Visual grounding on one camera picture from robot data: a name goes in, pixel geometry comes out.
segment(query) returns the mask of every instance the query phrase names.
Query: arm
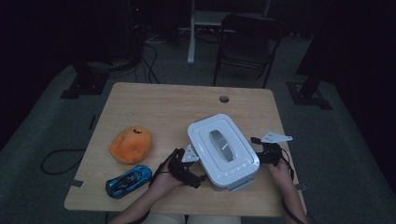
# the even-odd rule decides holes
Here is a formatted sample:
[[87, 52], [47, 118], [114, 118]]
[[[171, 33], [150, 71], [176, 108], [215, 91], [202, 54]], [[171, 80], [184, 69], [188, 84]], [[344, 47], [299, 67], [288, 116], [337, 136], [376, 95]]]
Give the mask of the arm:
[[[279, 160], [277, 166], [274, 166], [273, 164], [266, 164], [266, 166], [270, 171], [276, 185], [282, 192], [286, 206], [289, 208], [292, 214], [294, 214], [303, 223], [307, 224], [308, 219], [304, 213], [299, 194], [290, 177], [289, 167], [286, 162]], [[295, 221], [291, 217], [286, 216], [286, 223], [291, 224], [295, 223]]]
[[[167, 167], [167, 164], [165, 164], [162, 171], [167, 172]], [[119, 216], [111, 220], [109, 224], [125, 224], [137, 221], [144, 216], [158, 200], [181, 184], [182, 183], [172, 177], [170, 173], [159, 174], [150, 188], [129, 205]]]

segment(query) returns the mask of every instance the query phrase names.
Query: chair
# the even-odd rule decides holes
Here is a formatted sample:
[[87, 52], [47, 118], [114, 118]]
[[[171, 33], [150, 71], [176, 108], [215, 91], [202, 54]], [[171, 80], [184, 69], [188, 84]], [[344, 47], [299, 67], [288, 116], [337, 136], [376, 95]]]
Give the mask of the chair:
[[275, 19], [253, 17], [242, 13], [226, 16], [220, 27], [220, 43], [213, 86], [222, 64], [261, 68], [267, 72], [265, 88], [276, 56], [276, 49], [285, 35], [285, 25]]

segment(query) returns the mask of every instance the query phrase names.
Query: blue toy car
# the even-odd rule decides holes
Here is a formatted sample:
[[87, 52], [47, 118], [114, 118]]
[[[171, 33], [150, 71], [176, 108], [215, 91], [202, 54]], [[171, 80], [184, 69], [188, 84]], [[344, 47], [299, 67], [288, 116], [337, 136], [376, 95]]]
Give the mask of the blue toy car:
[[151, 176], [151, 170], [147, 166], [138, 165], [119, 177], [107, 180], [106, 192], [108, 196], [120, 199], [149, 182]]

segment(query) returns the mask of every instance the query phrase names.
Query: orange plush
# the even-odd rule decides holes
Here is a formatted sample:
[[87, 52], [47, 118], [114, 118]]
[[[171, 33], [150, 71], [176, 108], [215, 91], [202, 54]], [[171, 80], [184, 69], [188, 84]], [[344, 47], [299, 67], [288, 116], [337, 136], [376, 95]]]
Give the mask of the orange plush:
[[134, 164], [143, 160], [152, 147], [151, 133], [144, 127], [134, 126], [117, 134], [108, 146], [110, 153], [118, 161]]

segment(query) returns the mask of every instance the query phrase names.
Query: white plastic container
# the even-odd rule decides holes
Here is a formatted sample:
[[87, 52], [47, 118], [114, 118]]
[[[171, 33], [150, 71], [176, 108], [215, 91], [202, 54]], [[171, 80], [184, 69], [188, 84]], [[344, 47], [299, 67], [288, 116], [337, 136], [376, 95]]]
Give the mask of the white plastic container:
[[247, 139], [225, 114], [197, 120], [188, 133], [212, 183], [229, 191], [254, 181], [260, 161]]

